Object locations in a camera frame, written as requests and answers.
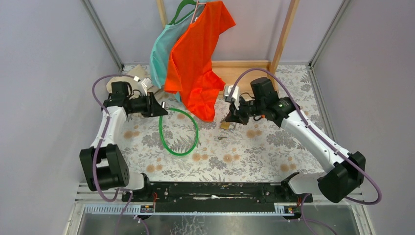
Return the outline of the green cable lock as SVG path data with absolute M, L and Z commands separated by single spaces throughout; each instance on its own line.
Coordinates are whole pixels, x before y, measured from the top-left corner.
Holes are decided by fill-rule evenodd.
M 163 124 L 162 124 L 162 122 L 163 122 L 163 117 L 162 116 L 160 116 L 159 117 L 159 126 L 158 126 L 158 128 L 159 128 L 159 136 L 160 136 L 160 140 L 161 140 L 161 143 L 162 143 L 162 145 L 163 145 L 163 147 L 165 148 L 165 150 L 167 150 L 170 154 L 172 154 L 173 156 L 176 156 L 176 157 L 184 157 L 184 156 L 186 156 L 186 155 L 188 155 L 188 154 L 190 154 L 195 148 L 196 148 L 196 146 L 198 145 L 198 141 L 199 141 L 199 127 L 198 127 L 198 125 L 197 125 L 197 123 L 196 123 L 196 120 L 189 114 L 189 113 L 187 113 L 187 112 L 185 112 L 184 110 L 181 110 L 181 109 L 178 109 L 178 108 L 174 108 L 174 107 L 168 107 L 166 104 L 165 104 L 165 102 L 163 101 L 162 103 L 161 103 L 161 106 L 165 109 L 165 110 L 171 110 L 171 111 L 173 111 L 173 112 L 177 112 L 177 113 L 180 113 L 180 114 L 183 114 L 183 115 L 185 115 L 187 118 L 189 118 L 190 119 L 190 121 L 192 122 L 192 124 L 193 124 L 193 127 L 194 127 L 194 131 L 195 131 L 195 135 L 194 135 L 194 141 L 193 141 L 193 144 L 192 144 L 192 146 L 186 151 L 186 152 L 183 152 L 183 153 L 179 153 L 179 152 L 175 152 L 175 151 L 173 151 L 168 145 L 167 145 L 167 143 L 166 143 L 166 141 L 165 141 L 165 138 L 164 138 L 164 134 L 163 134 Z

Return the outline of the brass padlock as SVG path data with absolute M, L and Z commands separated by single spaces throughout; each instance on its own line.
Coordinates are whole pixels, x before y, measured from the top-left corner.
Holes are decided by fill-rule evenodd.
M 220 128 L 223 130 L 234 130 L 235 126 L 231 122 L 222 122 Z

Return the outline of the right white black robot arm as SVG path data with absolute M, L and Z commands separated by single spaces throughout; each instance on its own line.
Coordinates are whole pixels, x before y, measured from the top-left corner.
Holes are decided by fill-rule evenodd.
M 345 199 L 364 181 L 366 158 L 359 151 L 354 154 L 328 138 L 303 111 L 298 112 L 289 97 L 278 96 L 267 77 L 251 82 L 254 94 L 246 101 L 238 86 L 226 86 L 224 98 L 230 103 L 226 122 L 247 125 L 251 117 L 257 116 L 274 122 L 292 134 L 320 163 L 324 173 L 298 174 L 281 187 L 281 197 L 288 202 L 300 194 L 322 194 L 333 203 Z

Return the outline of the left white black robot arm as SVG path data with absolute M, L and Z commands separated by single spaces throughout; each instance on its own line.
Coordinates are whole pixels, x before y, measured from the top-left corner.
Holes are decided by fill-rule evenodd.
M 137 88 L 128 82 L 117 81 L 111 84 L 112 92 L 101 103 L 102 122 L 97 137 L 90 148 L 80 151 L 80 162 L 91 191 L 128 186 L 129 168 L 117 145 L 120 131 L 130 114 L 141 114 L 145 118 L 168 114 L 159 104 L 153 92 L 150 79 L 140 79 Z

